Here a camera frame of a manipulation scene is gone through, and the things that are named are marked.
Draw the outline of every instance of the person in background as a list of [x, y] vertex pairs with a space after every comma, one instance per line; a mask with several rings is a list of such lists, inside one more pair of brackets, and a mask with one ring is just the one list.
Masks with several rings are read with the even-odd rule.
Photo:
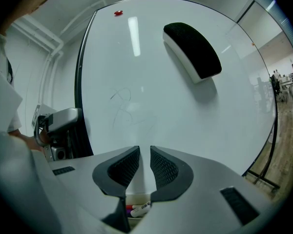
[[[0, 72], [3, 78], [7, 79], [9, 84], [14, 87], [12, 66], [5, 54], [5, 44], [6, 44], [6, 30], [10, 25], [18, 18], [30, 14], [37, 10], [39, 6], [44, 4], [47, 0], [4, 0], [5, 5], [0, 13]], [[15, 113], [12, 119], [8, 133], [11, 136], [18, 137], [26, 142], [27, 146], [31, 150], [38, 150], [43, 152], [43, 148], [39, 146], [35, 139], [22, 135], [19, 131], [21, 127], [21, 122], [18, 113]], [[41, 140], [48, 143], [50, 140], [46, 134], [46, 131], [41, 132]]]
[[273, 71], [273, 75], [274, 75], [274, 79], [275, 79], [276, 81], [278, 81], [278, 80], [280, 79], [279, 76], [278, 76], [278, 74], [276, 73], [275, 70]]
[[275, 74], [276, 74], [276, 78], [278, 79], [278, 80], [281, 80], [281, 75], [279, 74], [279, 72], [278, 72], [278, 70], [276, 69], [275, 70]]
[[274, 74], [271, 76], [271, 82], [276, 95], [278, 95], [280, 93], [280, 86]]

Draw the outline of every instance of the white wall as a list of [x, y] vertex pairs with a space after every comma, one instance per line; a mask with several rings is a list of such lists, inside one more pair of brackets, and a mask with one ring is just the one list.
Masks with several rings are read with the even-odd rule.
[[292, 54], [293, 47], [284, 32], [282, 32], [266, 45], [258, 49], [258, 51], [262, 55], [266, 66], [271, 66], [277, 61]]
[[277, 61], [276, 63], [267, 67], [269, 74], [272, 76], [274, 70], [278, 70], [281, 76], [293, 73], [293, 52], [287, 57]]
[[55, 110], [75, 107], [75, 72], [81, 41], [82, 36], [63, 48], [64, 55], [58, 65], [54, 80], [55, 83], [52, 107]]
[[20, 131], [32, 136], [31, 121], [38, 104], [42, 68], [48, 53], [13, 27], [7, 30], [5, 50], [13, 69], [15, 90], [23, 98], [18, 108], [22, 123]]
[[256, 2], [240, 20], [239, 25], [258, 49], [282, 32], [275, 20]]

